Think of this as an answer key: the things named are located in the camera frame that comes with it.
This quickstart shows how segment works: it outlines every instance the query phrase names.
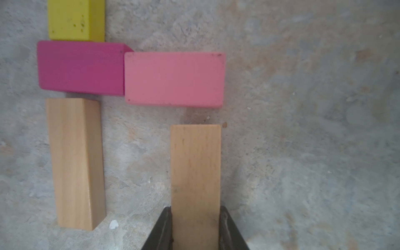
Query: rectangular block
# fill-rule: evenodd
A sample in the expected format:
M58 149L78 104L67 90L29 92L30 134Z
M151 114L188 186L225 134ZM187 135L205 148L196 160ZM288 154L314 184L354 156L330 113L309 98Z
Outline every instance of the rectangular block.
M39 41L39 86L45 90L124 95L122 43Z
M221 108L224 81L224 53L125 54L125 100L129 104Z
M57 221L93 230L106 217L100 103L46 99Z
M47 0L51 40L104 42L104 0Z
M174 250L218 250L221 127L171 126Z

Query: dirt speck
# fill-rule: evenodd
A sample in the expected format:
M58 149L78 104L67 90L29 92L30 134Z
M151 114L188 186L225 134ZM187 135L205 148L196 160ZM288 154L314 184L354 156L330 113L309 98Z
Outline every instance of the dirt speck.
M373 53L369 48L356 51L356 63L366 62L372 55Z

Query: stain on concrete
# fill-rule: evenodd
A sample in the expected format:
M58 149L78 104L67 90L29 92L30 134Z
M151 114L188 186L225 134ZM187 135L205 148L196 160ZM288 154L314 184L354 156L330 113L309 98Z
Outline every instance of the stain on concrete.
M8 182L0 180L0 194L6 193L10 189Z
M356 51L356 63L363 63L368 61L372 57L372 50L369 48Z
M17 62L25 61L30 55L30 48L24 45L18 45L11 51L11 57Z
M14 153L14 147L10 143L6 143L5 141L0 141L0 152L5 156L12 155Z
M206 108L186 108L185 114L180 119L182 124L204 124L207 122L207 117L210 114L210 109Z
M285 213L289 225L289 240L281 241L280 244L285 250L298 250L297 230L294 228L295 220L291 213Z
M358 250L357 241L351 236L347 236L347 250Z
M351 125L363 127L370 127L375 122L372 113L365 106L358 104L353 104L347 109L346 119Z

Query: magenta block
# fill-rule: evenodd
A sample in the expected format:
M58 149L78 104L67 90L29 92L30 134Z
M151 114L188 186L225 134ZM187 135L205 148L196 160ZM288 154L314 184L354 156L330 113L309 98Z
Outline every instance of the magenta block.
M125 101L135 105L221 108L225 54L128 52Z
M39 41L39 86L45 90L124 95L122 43Z

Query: yellow block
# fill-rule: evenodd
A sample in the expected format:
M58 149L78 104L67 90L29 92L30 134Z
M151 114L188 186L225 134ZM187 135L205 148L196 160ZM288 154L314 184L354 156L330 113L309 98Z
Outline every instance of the yellow block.
M47 0L51 40L104 42L104 0Z

